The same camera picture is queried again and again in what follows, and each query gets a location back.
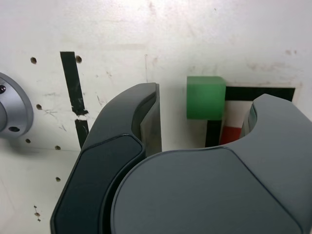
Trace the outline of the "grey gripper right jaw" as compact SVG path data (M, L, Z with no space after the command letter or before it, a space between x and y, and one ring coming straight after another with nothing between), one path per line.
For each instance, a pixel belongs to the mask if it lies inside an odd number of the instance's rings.
M213 148L166 151L136 165L115 194L114 234L309 234L312 123L262 95L247 134Z

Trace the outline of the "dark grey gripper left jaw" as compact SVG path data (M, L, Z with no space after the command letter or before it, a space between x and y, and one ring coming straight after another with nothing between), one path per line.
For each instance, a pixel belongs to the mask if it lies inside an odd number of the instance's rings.
M53 234L108 234L114 195L126 174L161 152L157 83L141 83L97 116L50 220Z

